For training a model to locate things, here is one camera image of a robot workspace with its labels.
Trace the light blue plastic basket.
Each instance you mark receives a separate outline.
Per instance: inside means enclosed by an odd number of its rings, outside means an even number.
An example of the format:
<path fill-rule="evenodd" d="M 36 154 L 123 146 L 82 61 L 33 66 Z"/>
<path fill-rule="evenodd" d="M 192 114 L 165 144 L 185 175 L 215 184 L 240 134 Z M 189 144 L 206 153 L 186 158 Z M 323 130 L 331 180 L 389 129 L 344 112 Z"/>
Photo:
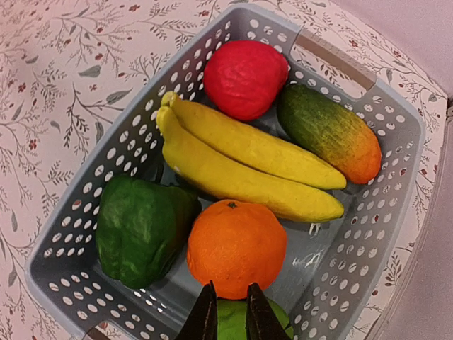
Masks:
<path fill-rule="evenodd" d="M 197 34 L 130 102 L 73 178 L 27 260 L 25 279 L 35 299 L 73 336 L 110 320 L 132 339 L 173 339 L 201 291 L 180 254 L 167 276 L 130 290 L 101 271 L 95 232 L 101 192 L 118 174 L 163 184 L 184 180 L 166 165 L 153 114 L 167 90 L 208 103 L 202 71 L 216 47 L 253 38 L 282 49 L 302 46 L 308 31 L 254 4 L 237 4 Z M 323 93 L 357 113 L 376 134 L 379 175 L 333 195 L 345 215 L 311 236 L 289 220 L 288 255 L 266 295 L 290 315 L 296 339 L 344 339 L 366 305 L 398 238 L 418 173 L 425 136 L 416 109 L 367 69 L 353 98 L 294 60 L 291 82 Z"/>

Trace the green toy bell pepper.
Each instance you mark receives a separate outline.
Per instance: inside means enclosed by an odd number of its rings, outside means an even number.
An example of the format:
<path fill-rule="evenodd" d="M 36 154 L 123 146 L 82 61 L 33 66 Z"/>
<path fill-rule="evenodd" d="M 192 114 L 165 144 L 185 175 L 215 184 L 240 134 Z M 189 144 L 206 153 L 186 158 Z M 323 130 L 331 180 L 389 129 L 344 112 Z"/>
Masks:
<path fill-rule="evenodd" d="M 113 177 L 101 195 L 97 221 L 102 271 L 131 289 L 162 279 L 201 210 L 193 191 L 126 175 Z"/>

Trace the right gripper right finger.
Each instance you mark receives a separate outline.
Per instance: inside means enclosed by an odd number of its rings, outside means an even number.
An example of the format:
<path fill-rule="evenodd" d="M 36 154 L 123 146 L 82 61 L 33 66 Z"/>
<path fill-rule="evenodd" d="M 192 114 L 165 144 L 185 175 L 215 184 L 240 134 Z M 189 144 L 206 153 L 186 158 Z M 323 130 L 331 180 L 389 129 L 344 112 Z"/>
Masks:
<path fill-rule="evenodd" d="M 257 283 L 248 286 L 246 336 L 251 340 L 288 340 L 267 298 Z"/>

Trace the yellow toy bananas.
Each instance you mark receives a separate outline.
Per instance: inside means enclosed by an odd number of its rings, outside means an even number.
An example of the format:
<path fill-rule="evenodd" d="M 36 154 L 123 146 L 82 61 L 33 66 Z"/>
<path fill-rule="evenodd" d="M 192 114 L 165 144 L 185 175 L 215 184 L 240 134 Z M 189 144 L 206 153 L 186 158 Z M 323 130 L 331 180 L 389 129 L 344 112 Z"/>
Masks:
<path fill-rule="evenodd" d="M 329 194 L 346 186 L 344 175 L 290 142 L 173 91 L 161 99 L 156 124 L 166 163 L 216 198 L 259 203 L 295 222 L 328 222 L 345 212 Z"/>

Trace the red toy apple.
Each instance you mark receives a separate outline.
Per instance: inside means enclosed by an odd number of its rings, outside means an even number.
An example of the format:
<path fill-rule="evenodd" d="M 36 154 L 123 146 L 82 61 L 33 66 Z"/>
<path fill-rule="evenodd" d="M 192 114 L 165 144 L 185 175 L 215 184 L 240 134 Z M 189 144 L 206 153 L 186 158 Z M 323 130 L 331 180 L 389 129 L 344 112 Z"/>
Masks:
<path fill-rule="evenodd" d="M 274 47 L 235 40 L 221 46 L 207 62 L 203 84 L 221 112 L 252 121 L 271 107 L 288 76 L 288 61 Z"/>

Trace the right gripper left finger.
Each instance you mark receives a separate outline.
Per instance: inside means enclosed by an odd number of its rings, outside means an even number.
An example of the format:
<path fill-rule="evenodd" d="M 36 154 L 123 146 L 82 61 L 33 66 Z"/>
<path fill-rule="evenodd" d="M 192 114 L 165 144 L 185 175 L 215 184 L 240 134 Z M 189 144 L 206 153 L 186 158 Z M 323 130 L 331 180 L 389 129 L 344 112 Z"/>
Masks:
<path fill-rule="evenodd" d="M 210 281 L 204 285 L 175 340 L 215 340 L 217 338 L 217 294 Z"/>

